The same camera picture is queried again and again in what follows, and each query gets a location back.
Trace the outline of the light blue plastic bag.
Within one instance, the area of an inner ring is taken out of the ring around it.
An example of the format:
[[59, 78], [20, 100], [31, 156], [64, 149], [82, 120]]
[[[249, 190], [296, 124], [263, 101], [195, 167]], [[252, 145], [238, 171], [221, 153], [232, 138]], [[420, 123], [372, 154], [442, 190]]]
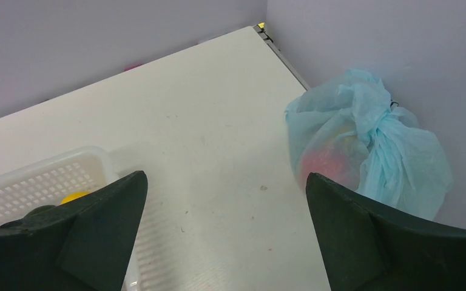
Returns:
[[285, 109], [294, 176], [319, 173], [358, 194], [432, 220], [453, 188], [437, 136], [370, 72], [347, 70]]

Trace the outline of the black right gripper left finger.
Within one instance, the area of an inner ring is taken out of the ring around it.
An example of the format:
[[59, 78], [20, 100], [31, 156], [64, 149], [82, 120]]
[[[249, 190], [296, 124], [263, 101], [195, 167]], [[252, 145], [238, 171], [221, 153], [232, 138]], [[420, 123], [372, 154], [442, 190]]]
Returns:
[[0, 290], [121, 290], [147, 189], [136, 171], [0, 226]]

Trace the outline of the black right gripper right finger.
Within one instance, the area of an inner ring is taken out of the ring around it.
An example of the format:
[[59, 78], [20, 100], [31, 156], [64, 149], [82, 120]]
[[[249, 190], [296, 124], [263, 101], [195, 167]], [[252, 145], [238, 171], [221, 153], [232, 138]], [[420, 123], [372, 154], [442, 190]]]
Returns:
[[332, 290], [466, 290], [466, 229], [312, 173], [306, 198]]

